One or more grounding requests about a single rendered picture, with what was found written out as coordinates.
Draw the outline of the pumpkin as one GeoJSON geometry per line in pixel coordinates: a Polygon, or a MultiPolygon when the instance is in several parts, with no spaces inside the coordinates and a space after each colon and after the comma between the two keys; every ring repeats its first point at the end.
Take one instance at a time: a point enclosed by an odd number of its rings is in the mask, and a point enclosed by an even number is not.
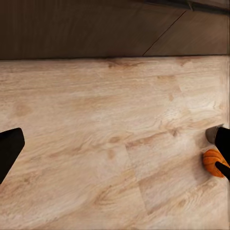
{"type": "Polygon", "coordinates": [[[230,167],[218,149],[209,149],[203,154],[203,164],[205,165],[205,169],[212,176],[224,177],[224,174],[215,166],[217,161],[230,167]]]}

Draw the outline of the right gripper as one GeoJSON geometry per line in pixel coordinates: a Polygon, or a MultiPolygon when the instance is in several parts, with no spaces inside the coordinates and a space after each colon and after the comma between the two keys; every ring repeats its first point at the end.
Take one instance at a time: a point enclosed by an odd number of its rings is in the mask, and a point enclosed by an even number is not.
{"type": "Polygon", "coordinates": [[[230,180],[230,167],[223,165],[219,161],[215,163],[215,166],[230,180]]]}

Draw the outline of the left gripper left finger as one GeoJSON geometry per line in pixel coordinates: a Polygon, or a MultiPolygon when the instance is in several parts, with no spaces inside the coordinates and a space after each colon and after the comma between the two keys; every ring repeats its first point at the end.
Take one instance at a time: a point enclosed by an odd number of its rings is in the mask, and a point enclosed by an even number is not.
{"type": "Polygon", "coordinates": [[[0,185],[25,146],[21,128],[0,133],[0,185]]]}

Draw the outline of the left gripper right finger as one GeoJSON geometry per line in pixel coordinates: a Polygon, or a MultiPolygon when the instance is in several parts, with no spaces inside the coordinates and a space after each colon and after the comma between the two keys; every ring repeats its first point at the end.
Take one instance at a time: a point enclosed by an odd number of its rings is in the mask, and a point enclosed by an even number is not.
{"type": "Polygon", "coordinates": [[[215,145],[228,165],[230,165],[230,129],[220,127],[215,138],[215,145]]]}

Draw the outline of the pillar candle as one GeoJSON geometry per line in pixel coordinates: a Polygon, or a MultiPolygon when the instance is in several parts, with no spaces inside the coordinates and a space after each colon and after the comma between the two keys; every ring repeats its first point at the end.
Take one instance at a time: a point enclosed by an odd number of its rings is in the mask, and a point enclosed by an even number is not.
{"type": "Polygon", "coordinates": [[[206,134],[206,139],[209,143],[211,143],[211,144],[215,143],[216,134],[217,134],[217,131],[220,127],[230,129],[230,125],[228,125],[228,124],[221,124],[221,125],[207,128],[207,130],[205,131],[205,134],[206,134]]]}

